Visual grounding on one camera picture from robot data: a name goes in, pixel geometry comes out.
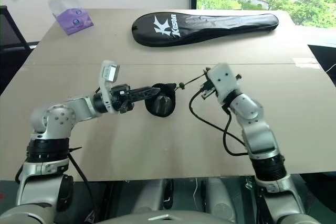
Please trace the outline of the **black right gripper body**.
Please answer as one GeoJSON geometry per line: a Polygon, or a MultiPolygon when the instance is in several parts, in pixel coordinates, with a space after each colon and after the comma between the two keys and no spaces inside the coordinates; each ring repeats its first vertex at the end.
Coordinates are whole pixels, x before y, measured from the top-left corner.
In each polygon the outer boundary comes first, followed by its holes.
{"type": "Polygon", "coordinates": [[[216,92],[216,88],[212,81],[206,76],[206,81],[201,86],[201,97],[203,100],[207,99],[210,95],[216,92]]]}

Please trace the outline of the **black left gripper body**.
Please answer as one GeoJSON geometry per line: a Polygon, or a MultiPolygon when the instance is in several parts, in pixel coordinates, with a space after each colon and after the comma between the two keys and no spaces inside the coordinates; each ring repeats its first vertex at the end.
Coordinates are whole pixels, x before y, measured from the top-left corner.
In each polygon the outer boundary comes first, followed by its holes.
{"type": "Polygon", "coordinates": [[[132,111],[134,103],[129,99],[130,86],[121,84],[114,86],[110,90],[112,107],[120,114],[132,111]]]}

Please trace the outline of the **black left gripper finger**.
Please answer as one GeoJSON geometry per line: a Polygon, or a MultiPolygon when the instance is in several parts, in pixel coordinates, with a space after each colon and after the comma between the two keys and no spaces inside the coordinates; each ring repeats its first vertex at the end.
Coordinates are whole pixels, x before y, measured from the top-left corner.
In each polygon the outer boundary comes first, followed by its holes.
{"type": "Polygon", "coordinates": [[[160,88],[156,87],[141,87],[137,89],[132,89],[129,91],[130,94],[157,94],[160,88]]]}
{"type": "Polygon", "coordinates": [[[131,102],[138,102],[142,100],[147,100],[152,97],[155,97],[157,95],[157,92],[136,92],[136,93],[130,93],[130,101],[131,102]]]}

